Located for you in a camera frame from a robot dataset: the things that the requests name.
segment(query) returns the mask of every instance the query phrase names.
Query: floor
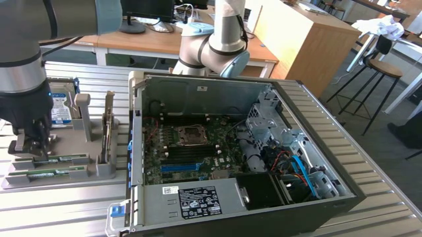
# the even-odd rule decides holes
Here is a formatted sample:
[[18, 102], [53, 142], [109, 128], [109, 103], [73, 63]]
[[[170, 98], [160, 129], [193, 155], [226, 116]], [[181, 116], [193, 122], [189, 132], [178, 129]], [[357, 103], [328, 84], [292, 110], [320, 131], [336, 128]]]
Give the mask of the floor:
[[[345, 74], [345, 68], [353, 56], [353, 53], [348, 54], [331, 83], [333, 83], [336, 79]], [[168, 67], [173, 67], [176, 63], [176, 60], [165, 60], [165, 63], [161, 64], [160, 60], [156, 61], [154, 58], [138, 56], [133, 56], [132, 58], [136, 62], [132, 65], [132, 67], [140, 68], [152, 68], [153, 65], [156, 65], [154, 69], [166, 70]], [[59, 50], [53, 54], [47, 55], [45, 59], [58, 62], [96, 64], [94, 54], [90, 52]], [[113, 64], [124, 64], [124, 62], [128, 62], [128, 58], [118, 56], [114, 56], [112, 60]], [[320, 96], [321, 102], [325, 102], [328, 97], [345, 83], [348, 78], [351, 78], [353, 73], [344, 76], [337, 84], [331, 84], [327, 87], [323, 95]], [[368, 69], [365, 69], [357, 76], [357, 78], [353, 80], [353, 82], [347, 86], [347, 90], [344, 90], [341, 94], [351, 97], [371, 75], [372, 72]], [[364, 97], [365, 92], [369, 90], [373, 82], [375, 80], [368, 85], [367, 89], [361, 92], [361, 95], [357, 98], [361, 99]], [[371, 97], [368, 98], [367, 109], [371, 112], [371, 114], [375, 111], [391, 84], [392, 81], [384, 79], [377, 85], [377, 88], [373, 91]], [[403, 89], [403, 85], [397, 84], [383, 108], [387, 107], [387, 105], [391, 103], [391, 101], [399, 95]], [[345, 130], [352, 135], [352, 137], [355, 138], [355, 140], [357, 141], [357, 143], [360, 144], [360, 146], [363, 147], [363, 149], [365, 150], [365, 152], [368, 153], [368, 155], [371, 156], [371, 158], [373, 159], [384, 173], [388, 175], [393, 183], [401, 189], [409, 200], [413, 202], [416, 207], [422, 209], [422, 179], [417, 178], [417, 174], [422, 170], [422, 155], [405, 161], [404, 157], [415, 153], [416, 150], [407, 149], [395, 139], [395, 137], [389, 134], [385, 128], [388, 122], [392, 122], [396, 125], [401, 125], [405, 122], [405, 118], [413, 110], [415, 105], [411, 104], [408, 101], [404, 101], [389, 115], [379, 113], [376, 120], [372, 123], [369, 130], [364, 136], [361, 136], [360, 134], [363, 132], [368, 120], [360, 118], [359, 116], [352, 116], [347, 113], [337, 115], [336, 113], [339, 111], [339, 105], [335, 99], [332, 99], [327, 104], [324, 103], [324, 105], [331, 111], [332, 115], [337, 117], [337, 120], [345, 122]], [[364, 110], [360, 109], [357, 114], [364, 115]]]

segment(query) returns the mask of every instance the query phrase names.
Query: open computer tower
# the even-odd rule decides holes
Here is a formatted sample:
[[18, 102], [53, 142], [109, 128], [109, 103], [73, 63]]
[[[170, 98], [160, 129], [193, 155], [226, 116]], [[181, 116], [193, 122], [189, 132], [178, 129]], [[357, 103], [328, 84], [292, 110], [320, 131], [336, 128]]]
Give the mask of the open computer tower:
[[276, 80], [129, 77], [120, 235], [292, 236], [364, 199]]

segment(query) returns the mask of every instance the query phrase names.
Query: computer monitor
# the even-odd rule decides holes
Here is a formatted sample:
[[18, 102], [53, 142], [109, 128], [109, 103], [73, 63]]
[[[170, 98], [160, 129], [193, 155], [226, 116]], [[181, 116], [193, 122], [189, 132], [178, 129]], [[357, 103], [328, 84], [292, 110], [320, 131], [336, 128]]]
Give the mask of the computer monitor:
[[176, 0], [176, 5], [190, 4], [196, 9], [206, 9], [208, 0]]
[[130, 21], [130, 17], [160, 19], [170, 22], [173, 17], [173, 0], [120, 0], [122, 15], [126, 20], [121, 22], [120, 31], [129, 34], [138, 34], [145, 31], [141, 23]]

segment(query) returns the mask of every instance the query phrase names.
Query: green circuit board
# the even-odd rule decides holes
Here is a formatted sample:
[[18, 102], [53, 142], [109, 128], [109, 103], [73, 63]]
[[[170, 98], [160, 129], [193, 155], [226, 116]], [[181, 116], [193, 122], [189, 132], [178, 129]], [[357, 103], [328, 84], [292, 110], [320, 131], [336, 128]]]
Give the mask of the green circuit board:
[[[244, 164], [241, 161], [241, 151], [234, 142], [234, 131], [226, 131], [233, 126], [234, 121], [228, 117], [210, 117], [205, 125], [182, 125], [168, 126], [146, 119], [144, 122], [144, 140], [145, 140], [145, 156], [144, 156], [144, 180], [146, 185], [165, 184], [176, 182], [188, 182], [208, 180], [216, 178], [226, 178], [226, 176], [241, 173]], [[201, 158], [201, 164], [197, 171], [174, 171], [161, 172], [160, 161], [165, 160], [164, 147], [180, 147], [180, 135], [177, 130], [190, 126], [202, 127], [205, 131], [204, 137], [206, 141], [202, 145], [218, 145], [220, 154], [213, 157]]]

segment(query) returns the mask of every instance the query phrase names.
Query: aluminum extrusion table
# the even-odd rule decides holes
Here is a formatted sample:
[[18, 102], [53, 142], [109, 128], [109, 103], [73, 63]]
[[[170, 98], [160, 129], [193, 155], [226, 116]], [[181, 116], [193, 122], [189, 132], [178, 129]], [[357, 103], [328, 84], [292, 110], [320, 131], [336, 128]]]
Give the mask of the aluminum extrusion table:
[[[45, 69], [47, 76], [75, 76], [79, 79], [81, 92], [90, 94], [89, 113], [93, 118], [98, 118], [104, 111], [106, 90], [116, 93], [113, 113], [121, 123], [116, 177], [86, 183], [0, 190], [0, 236], [102, 237], [106, 207], [125, 198], [126, 78], [133, 69], [53, 62], [46, 63]], [[299, 236], [422, 237], [422, 214], [417, 208], [316, 98], [295, 81], [281, 80], [280, 85], [367, 195], [365, 200], [347, 214], [332, 218], [315, 232]], [[0, 123], [0, 128], [2, 176], [13, 159], [6, 154], [6, 147], [14, 136], [9, 124]]]

